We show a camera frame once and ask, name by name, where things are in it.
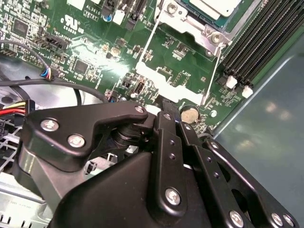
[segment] ram slot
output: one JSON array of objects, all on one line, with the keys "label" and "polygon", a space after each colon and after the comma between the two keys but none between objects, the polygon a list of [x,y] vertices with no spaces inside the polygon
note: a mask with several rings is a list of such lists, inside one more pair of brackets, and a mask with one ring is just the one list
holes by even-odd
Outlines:
[{"label": "ram slot", "polygon": [[292,20],[289,20],[285,17],[285,20],[283,20],[282,23],[277,24],[276,26],[278,28],[274,29],[274,32],[271,34],[271,38],[267,39],[265,43],[257,49],[257,52],[255,53],[254,57],[250,59],[250,64],[245,64],[239,68],[238,74],[240,74],[244,80],[246,80],[246,77],[248,73],[251,71],[252,68],[254,68],[257,65],[257,62],[260,61],[260,59],[265,55],[265,53],[273,47],[274,43],[277,40],[280,40],[280,38],[284,35],[284,32],[288,30],[289,26],[292,26],[292,23],[297,23],[295,21],[295,18],[297,18],[298,14],[301,12],[301,9],[299,8],[299,5],[293,5],[291,12],[292,14],[287,14],[286,16]]},{"label": "ram slot", "polygon": [[296,32],[299,27],[304,23],[304,11],[302,12],[301,15],[299,15],[296,20],[297,21],[295,24],[292,25],[291,29],[285,32],[284,38],[281,40],[277,40],[276,43],[279,43],[279,45],[274,44],[275,48],[270,48],[269,49],[269,54],[267,54],[267,57],[264,59],[261,59],[261,63],[257,63],[258,67],[254,67],[249,71],[248,73],[248,80],[251,81],[253,80],[257,74],[267,65],[267,63],[274,57],[274,55],[277,53],[277,51],[280,50],[280,48],[289,40],[289,38],[293,35],[294,32]]},{"label": "ram slot", "polygon": [[253,59],[257,56],[256,52],[259,49],[266,47],[265,43],[271,40],[272,32],[276,30],[276,27],[282,23],[284,16],[290,11],[292,3],[284,2],[279,9],[272,15],[271,19],[267,22],[265,28],[263,28],[256,39],[253,40],[246,48],[246,52],[242,54],[233,64],[234,72],[238,75],[242,75],[240,70],[244,65],[250,65]]},{"label": "ram slot", "polygon": [[227,68],[231,67],[234,60],[242,54],[245,50],[246,46],[252,41],[255,35],[260,31],[265,22],[271,17],[276,8],[278,7],[278,3],[282,2],[279,0],[274,0],[265,5],[262,11],[256,15],[253,22],[249,25],[249,27],[245,30],[245,32],[241,35],[235,45],[232,47],[230,52],[226,55],[223,65]]}]

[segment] wire bundle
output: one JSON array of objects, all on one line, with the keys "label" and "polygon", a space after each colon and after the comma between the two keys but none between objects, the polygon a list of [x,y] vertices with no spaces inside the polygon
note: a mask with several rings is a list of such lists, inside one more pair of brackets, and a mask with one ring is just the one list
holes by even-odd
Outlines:
[{"label": "wire bundle", "polygon": [[41,77],[47,79],[47,80],[51,80],[52,78],[52,72],[51,72],[51,68],[47,68],[41,75]]},{"label": "wire bundle", "polygon": [[31,80],[19,80],[19,81],[10,81],[3,73],[2,73],[2,80],[0,82],[0,87],[1,86],[9,86],[12,89],[14,89],[14,91],[17,93],[21,99],[25,100],[24,97],[26,97],[27,99],[29,98],[29,95],[26,94],[26,92],[20,88],[19,86],[26,86],[26,85],[57,85],[57,86],[65,86],[65,87],[70,87],[74,89],[75,95],[76,95],[76,99],[77,99],[77,105],[81,105],[82,104],[82,99],[81,99],[81,95],[79,90],[82,90],[86,93],[92,94],[93,96],[99,98],[103,103],[107,103],[108,100],[105,97],[105,95],[103,95],[102,93],[100,93],[99,91],[89,88],[87,86],[84,85],[78,85],[78,84],[73,84],[73,83],[68,83],[65,81],[61,81],[61,80],[54,80],[54,78],[52,78],[52,72],[51,72],[51,67],[44,61],[44,59],[37,53],[35,52],[33,49],[31,49],[30,47],[28,47],[25,44],[22,44],[20,42],[17,41],[11,41],[11,40],[0,40],[0,44],[12,44],[12,45],[17,45],[20,47],[23,47],[24,49],[26,49],[27,51],[29,51],[32,55],[34,55],[44,66],[45,66],[45,70],[42,72],[42,74],[40,75],[41,77],[43,77],[44,79],[31,79]]},{"label": "wire bundle", "polygon": [[25,102],[16,103],[16,104],[13,104],[9,107],[6,107],[6,108],[0,110],[0,116],[8,115],[8,114],[24,115],[25,114]]}]

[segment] silver screw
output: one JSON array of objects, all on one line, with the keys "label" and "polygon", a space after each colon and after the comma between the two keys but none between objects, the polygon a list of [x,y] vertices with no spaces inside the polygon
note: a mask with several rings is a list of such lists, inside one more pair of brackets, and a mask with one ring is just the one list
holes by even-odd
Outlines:
[{"label": "silver screw", "polygon": [[55,120],[44,120],[41,122],[40,126],[47,132],[54,132],[59,128],[59,124]]},{"label": "silver screw", "polygon": [[174,5],[174,4],[172,4],[172,3],[170,3],[170,4],[168,4],[168,6],[167,6],[167,11],[168,11],[168,13],[170,13],[170,14],[176,13],[176,11],[177,11],[177,6]]},{"label": "silver screw", "polygon": [[213,148],[218,149],[219,146],[215,143],[215,142],[211,142],[211,145],[213,146]]},{"label": "silver screw", "polygon": [[171,120],[171,116],[169,114],[164,114],[163,115],[167,120]]},{"label": "silver screw", "polygon": [[219,34],[214,34],[214,35],[212,35],[211,39],[212,39],[213,43],[217,44],[217,43],[220,42],[220,35]]},{"label": "silver screw", "polygon": [[236,211],[234,210],[230,211],[229,215],[234,225],[240,228],[244,226],[244,221],[242,217]]},{"label": "silver screw", "polygon": [[283,215],[283,218],[285,219],[285,221],[292,227],[294,227],[294,223],[293,221],[291,220],[291,218],[289,218],[287,215]]},{"label": "silver screw", "polygon": [[213,56],[213,54],[212,54],[212,52],[211,52],[211,51],[206,50],[206,56],[208,56],[208,57],[212,57],[212,56]]},{"label": "silver screw", "polygon": [[75,147],[75,148],[81,148],[86,143],[85,139],[77,134],[73,134],[73,135],[69,136],[67,141],[68,141],[68,144],[70,144],[70,146]]},{"label": "silver screw", "polygon": [[275,221],[275,223],[276,223],[277,225],[279,225],[279,226],[281,226],[281,227],[283,226],[283,222],[282,222],[280,216],[278,216],[278,215],[275,214],[275,213],[272,213],[271,216],[272,216],[272,219]]},{"label": "silver screw", "polygon": [[167,201],[172,205],[179,205],[181,203],[181,197],[179,193],[174,189],[167,189],[165,192]]},{"label": "silver screw", "polygon": [[187,130],[191,130],[191,127],[188,124],[185,124]]},{"label": "silver screw", "polygon": [[143,113],[144,112],[143,108],[140,107],[140,106],[136,106],[135,110],[138,111],[139,113]]}]

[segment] red wire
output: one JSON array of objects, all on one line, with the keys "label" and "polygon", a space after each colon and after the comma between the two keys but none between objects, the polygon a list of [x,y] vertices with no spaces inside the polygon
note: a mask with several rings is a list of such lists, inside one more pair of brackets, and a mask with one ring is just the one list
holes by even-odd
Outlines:
[{"label": "red wire", "polygon": [[8,110],[1,110],[0,115],[10,114],[10,113],[25,113],[25,110],[13,108]]}]

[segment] yellow wire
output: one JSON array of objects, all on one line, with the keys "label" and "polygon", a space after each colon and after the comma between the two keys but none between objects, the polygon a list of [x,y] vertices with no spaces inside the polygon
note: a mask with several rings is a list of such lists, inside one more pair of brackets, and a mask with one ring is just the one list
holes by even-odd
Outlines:
[{"label": "yellow wire", "polygon": [[25,102],[20,102],[20,103],[17,103],[17,104],[12,104],[11,106],[5,107],[4,109],[7,109],[7,108],[16,108],[16,107],[20,107],[20,106],[25,106]]}]

